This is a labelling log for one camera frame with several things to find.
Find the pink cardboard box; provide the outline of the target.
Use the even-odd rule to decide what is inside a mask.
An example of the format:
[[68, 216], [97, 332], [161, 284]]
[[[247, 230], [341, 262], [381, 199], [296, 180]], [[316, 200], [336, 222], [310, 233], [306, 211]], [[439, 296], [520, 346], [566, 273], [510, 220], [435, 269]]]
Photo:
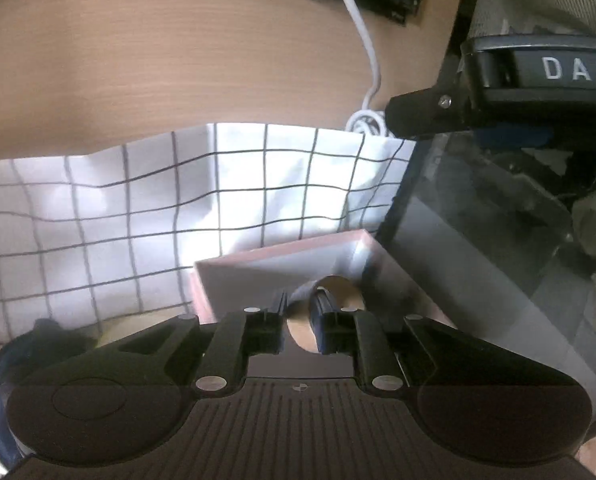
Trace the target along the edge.
[[328, 234], [199, 261], [191, 270], [195, 314], [202, 324], [230, 312], [270, 308], [281, 294], [322, 285], [349, 310], [376, 314], [385, 325], [417, 314], [452, 326], [434, 300], [364, 230]]

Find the black framed glass panel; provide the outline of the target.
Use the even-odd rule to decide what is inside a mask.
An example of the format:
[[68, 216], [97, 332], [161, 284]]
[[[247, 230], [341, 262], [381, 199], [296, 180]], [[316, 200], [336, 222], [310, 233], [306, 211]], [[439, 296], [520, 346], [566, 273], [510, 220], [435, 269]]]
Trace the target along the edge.
[[[410, 92], [448, 82], [465, 41], [502, 35], [596, 37], [596, 0], [460, 0], [440, 69]], [[581, 382], [596, 434], [596, 135], [406, 140], [414, 152], [379, 239], [461, 330]]]

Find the white black grid tablecloth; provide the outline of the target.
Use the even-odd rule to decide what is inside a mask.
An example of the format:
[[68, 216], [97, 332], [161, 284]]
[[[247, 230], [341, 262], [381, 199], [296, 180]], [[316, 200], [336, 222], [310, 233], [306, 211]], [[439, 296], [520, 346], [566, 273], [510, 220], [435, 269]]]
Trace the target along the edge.
[[0, 344], [40, 318], [100, 330], [190, 310], [200, 260], [376, 232], [414, 143], [209, 124], [89, 155], [0, 160]]

